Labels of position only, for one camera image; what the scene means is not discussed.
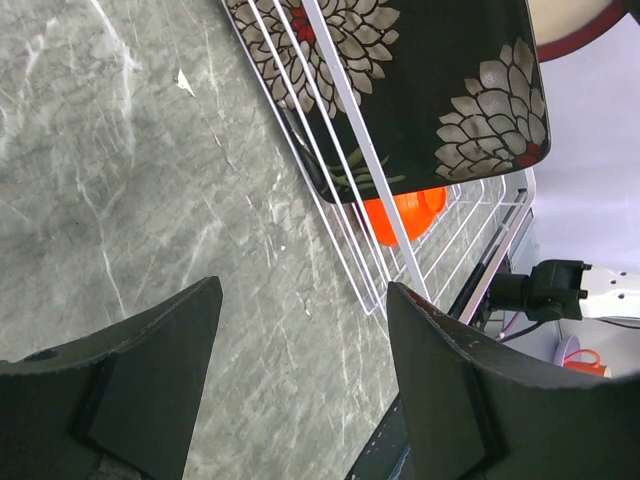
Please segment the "wire rack rail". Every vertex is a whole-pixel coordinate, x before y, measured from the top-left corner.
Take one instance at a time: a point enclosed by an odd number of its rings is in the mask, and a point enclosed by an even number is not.
[[[413,243],[404,230],[393,196],[386,182],[382,165],[367,131],[357,101],[350,88],[347,73],[333,44],[320,6],[316,0],[301,0],[316,41],[329,67],[336,90],[345,107],[351,128],[358,141],[375,188],[385,206],[387,215],[398,239],[399,246],[383,247],[375,240],[371,222],[365,212],[362,198],[354,181],[346,155],[338,141],[328,112],[321,100],[318,85],[304,55],[285,11],[279,0],[270,0],[277,12],[286,34],[289,36],[298,58],[302,60],[304,75],[316,99],[316,106],[324,119],[347,180],[356,197],[354,205],[341,204],[329,171],[323,161],[306,114],[294,92],[293,82],[282,64],[276,46],[265,24],[255,0],[246,0],[255,16],[265,42],[282,76],[285,87],[295,104],[295,115],[309,139],[309,147],[320,159],[320,168],[335,200],[329,204],[322,200],[295,147],[295,139],[285,127],[282,110],[273,102],[271,94],[262,81],[260,72],[253,65],[264,92],[271,102],[276,118],[291,146],[304,181],[309,187],[313,202],[326,227],[335,251],[342,263],[353,291],[367,314],[376,311],[385,314],[386,286],[389,281],[403,281],[424,298],[441,308],[448,308],[447,301],[459,291],[469,271],[478,262],[484,265],[484,274],[471,295],[460,320],[468,323],[481,301],[491,278],[504,258],[516,233],[523,224],[535,196],[535,181],[531,171],[478,180],[449,187],[449,201],[428,232]],[[231,17],[228,5],[222,0]],[[235,28],[247,56],[249,50]]]

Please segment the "orange object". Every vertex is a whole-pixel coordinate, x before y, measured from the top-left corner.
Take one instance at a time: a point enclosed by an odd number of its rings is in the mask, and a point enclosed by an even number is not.
[[[576,355],[580,355],[582,353],[589,353],[593,355],[595,358],[595,362],[575,362],[570,359],[575,357]],[[575,370],[576,372],[588,373],[590,375],[597,375],[599,377],[607,377],[611,378],[611,369],[606,365],[602,365],[600,363],[600,355],[597,352],[589,349],[578,350],[577,352],[572,353],[568,357],[564,359],[564,367],[570,370]]]
[[[436,216],[441,213],[447,204],[447,189],[445,187],[423,190],[420,192],[395,195],[393,199],[402,218],[402,223],[407,231],[410,241],[424,234],[431,226]],[[371,226],[376,234],[378,242],[387,247],[398,244],[393,227],[387,217],[382,200],[367,200],[364,202]]]

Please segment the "marble surface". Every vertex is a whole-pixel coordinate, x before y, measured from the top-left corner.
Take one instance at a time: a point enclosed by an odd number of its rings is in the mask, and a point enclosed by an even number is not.
[[[217,1],[3,0],[0,114],[0,358],[217,275],[185,478],[342,478],[396,393],[385,321],[355,300]]]

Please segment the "white wall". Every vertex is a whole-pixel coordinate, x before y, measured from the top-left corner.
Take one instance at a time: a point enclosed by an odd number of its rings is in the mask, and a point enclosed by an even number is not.
[[[542,75],[552,146],[535,167],[541,257],[640,272],[640,26],[627,16]],[[614,375],[640,370],[640,331],[593,321],[563,331]]]

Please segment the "white chrysanthemum pattern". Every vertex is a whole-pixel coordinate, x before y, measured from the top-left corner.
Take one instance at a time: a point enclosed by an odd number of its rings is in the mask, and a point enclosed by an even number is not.
[[[535,57],[518,39],[504,46],[499,60],[480,64],[479,79],[465,80],[469,96],[451,100],[455,111],[440,117],[446,142],[435,155],[436,173],[464,181],[525,168],[541,158],[547,138],[545,102],[531,86]]]
[[[265,42],[256,18],[246,0],[227,0],[234,21],[249,47],[249,53],[266,81],[273,98],[283,108],[294,109],[282,76],[269,46]],[[331,38],[337,46],[342,66],[353,87],[358,105],[362,94],[373,92],[371,80],[384,78],[381,64],[393,57],[387,49],[398,38],[391,27],[400,12],[381,6],[386,0],[319,0],[329,27]],[[287,20],[296,34],[304,61],[318,85],[323,104],[331,118],[344,106],[335,89],[329,68],[316,45],[316,38],[300,0],[281,0]],[[272,0],[257,0],[256,6],[276,46],[280,60],[291,80],[300,105],[309,112],[315,105],[313,91],[302,69],[301,59],[289,38]]]

